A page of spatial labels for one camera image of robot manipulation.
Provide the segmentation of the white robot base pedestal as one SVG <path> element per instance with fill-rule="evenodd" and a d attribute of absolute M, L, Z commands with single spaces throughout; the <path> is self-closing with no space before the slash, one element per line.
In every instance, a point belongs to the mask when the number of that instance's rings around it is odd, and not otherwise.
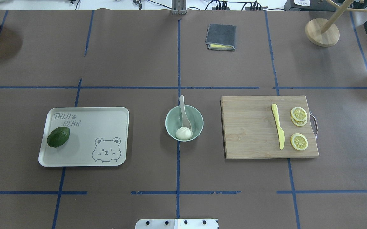
<path fill-rule="evenodd" d="M 136 229 L 218 229 L 218 219 L 141 219 Z"/>

